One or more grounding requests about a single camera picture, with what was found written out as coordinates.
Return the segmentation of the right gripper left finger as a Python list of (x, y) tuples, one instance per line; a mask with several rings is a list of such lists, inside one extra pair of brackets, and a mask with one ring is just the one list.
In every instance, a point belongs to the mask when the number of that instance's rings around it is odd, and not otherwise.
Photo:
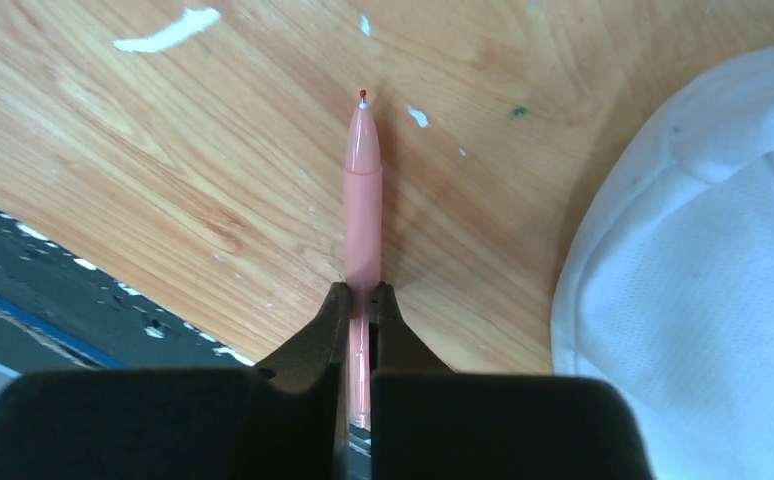
[(0, 479), (344, 479), (351, 294), (252, 367), (23, 375), (0, 393)]

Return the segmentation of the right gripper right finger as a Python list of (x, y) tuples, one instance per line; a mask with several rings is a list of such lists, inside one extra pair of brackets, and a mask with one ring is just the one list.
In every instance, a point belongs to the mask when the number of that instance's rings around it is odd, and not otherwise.
[(610, 384), (459, 373), (404, 321), (394, 289), (372, 300), (376, 479), (649, 479), (633, 414)]

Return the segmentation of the pink pen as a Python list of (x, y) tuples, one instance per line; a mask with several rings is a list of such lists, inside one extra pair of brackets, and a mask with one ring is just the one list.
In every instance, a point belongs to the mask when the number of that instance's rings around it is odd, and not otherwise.
[(349, 320), (348, 418), (359, 428), (371, 424), (370, 313), (381, 281), (383, 164), (367, 91), (359, 92), (348, 132), (343, 205), (345, 283), (351, 292)]

